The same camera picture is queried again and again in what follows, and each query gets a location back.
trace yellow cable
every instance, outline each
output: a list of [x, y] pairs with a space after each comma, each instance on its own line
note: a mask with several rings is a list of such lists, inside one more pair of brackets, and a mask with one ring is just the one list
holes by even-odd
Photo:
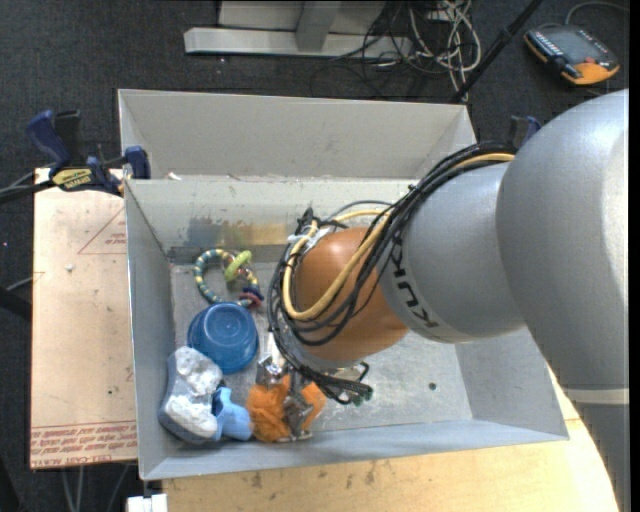
[[488, 153], [486, 155], [479, 155], [469, 158], [464, 162], [460, 162], [452, 167], [452, 169], [459, 169], [460, 167], [464, 167], [465, 165], [475, 164], [476, 162], [487, 162], [487, 161], [497, 161], [497, 162], [511, 162], [515, 158], [515, 155], [511, 153]]
[[329, 303], [338, 294], [338, 292], [340, 291], [340, 288], [342, 287], [344, 282], [347, 280], [347, 277], [349, 276], [349, 274], [351, 273], [355, 265], [358, 263], [360, 258], [362, 258], [364, 253], [368, 251], [371, 245], [373, 245], [373, 243], [376, 241], [376, 239], [382, 232], [382, 229], [384, 228], [385, 224], [386, 224], [386, 219], [384, 220], [384, 222], [380, 223], [378, 226], [374, 228], [374, 230], [371, 232], [369, 237], [364, 241], [362, 245], [360, 245], [360, 247], [358, 247], [358, 250], [351, 257], [349, 262], [340, 271], [340, 273], [334, 279], [331, 285], [329, 285], [329, 288], [327, 288], [327, 291], [324, 292], [324, 295], [320, 297], [320, 299], [318, 299], [318, 301], [313, 306], [311, 306], [309, 309], [305, 311], [297, 311], [294, 308], [293, 304], [291, 303], [292, 271], [291, 271], [291, 267], [287, 266], [285, 268], [283, 281], [282, 281], [282, 300], [283, 300], [283, 305], [285, 307], [285, 310], [287, 311], [287, 314], [294, 320], [309, 320], [311, 318], [314, 318], [320, 315], [326, 309]]
[[[486, 155], [480, 155], [480, 156], [469, 158], [464, 162], [460, 162], [456, 164], [455, 166], [453, 166], [453, 168], [456, 169], [456, 168], [463, 167], [465, 165], [474, 164], [477, 162], [487, 162], [487, 161], [510, 162], [511, 160], [514, 159], [514, 156], [515, 155], [511, 153], [489, 153]], [[343, 222], [345, 220], [349, 220], [354, 217], [359, 217], [364, 215], [378, 216], [383, 212], [384, 212], [383, 210], [358, 210], [355, 212], [349, 212], [344, 215], [335, 217], [333, 220], [335, 220], [336, 222]], [[349, 276], [353, 268], [356, 266], [358, 261], [360, 261], [362, 256], [366, 253], [367, 250], [369, 250], [369, 248], [380, 236], [380, 233], [382, 232], [382, 229], [384, 228], [388, 220], [388, 215], [389, 215], [389, 212], [386, 212], [385, 219], [371, 231], [371, 233], [369, 234], [369, 237], [362, 243], [362, 245], [360, 245], [360, 247], [358, 247], [358, 250], [351, 257], [347, 265], [340, 271], [338, 276], [329, 285], [329, 287], [324, 292], [322, 297], [320, 297], [316, 301], [316, 303], [313, 304], [310, 308], [304, 311], [296, 310], [296, 308], [294, 307], [291, 301], [291, 279], [292, 279], [293, 270], [292, 270], [291, 264], [285, 267], [283, 280], [282, 280], [282, 302], [283, 302], [285, 311], [287, 312], [287, 315], [289, 315], [290, 318], [294, 320], [303, 320], [303, 321], [310, 320], [320, 315], [327, 308], [327, 306], [331, 303], [331, 301], [335, 298], [335, 296], [338, 294], [338, 292], [342, 288], [343, 284], [347, 280], [347, 277]], [[300, 238], [300, 240], [298, 240], [296, 244], [293, 246], [293, 248], [291, 249], [291, 252], [289, 255], [289, 261], [291, 261], [292, 258], [295, 258], [300, 253], [302, 248], [313, 236], [315, 236], [317, 231], [318, 231], [318, 224], [317, 222], [313, 221], [311, 223], [311, 228], [309, 229], [309, 233], [303, 236], [302, 238]]]

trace wooden board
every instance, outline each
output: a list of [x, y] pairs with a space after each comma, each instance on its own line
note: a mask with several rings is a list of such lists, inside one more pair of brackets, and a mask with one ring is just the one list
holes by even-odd
[[168, 480], [171, 512], [614, 512], [579, 419], [571, 439], [530, 445]]
[[124, 202], [35, 197], [30, 467], [137, 457]]

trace blue plastic cup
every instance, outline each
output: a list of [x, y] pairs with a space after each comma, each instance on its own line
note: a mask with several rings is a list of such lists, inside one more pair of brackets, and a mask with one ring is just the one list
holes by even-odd
[[258, 330], [245, 308], [233, 302], [209, 306], [191, 321], [187, 344], [216, 363], [222, 373], [246, 367], [258, 350]]

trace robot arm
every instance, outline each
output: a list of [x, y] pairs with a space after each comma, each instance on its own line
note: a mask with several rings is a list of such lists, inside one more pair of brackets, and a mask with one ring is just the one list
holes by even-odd
[[406, 328], [456, 343], [526, 325], [630, 509], [628, 112], [623, 91], [559, 116], [515, 156], [463, 150], [369, 230], [318, 241], [303, 226], [274, 279], [285, 355], [319, 375]]

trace orange device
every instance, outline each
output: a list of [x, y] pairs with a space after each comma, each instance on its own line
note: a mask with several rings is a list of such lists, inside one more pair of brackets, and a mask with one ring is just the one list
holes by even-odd
[[601, 82], [620, 69], [617, 57], [604, 43], [574, 25], [529, 30], [524, 41], [552, 73], [576, 85]]

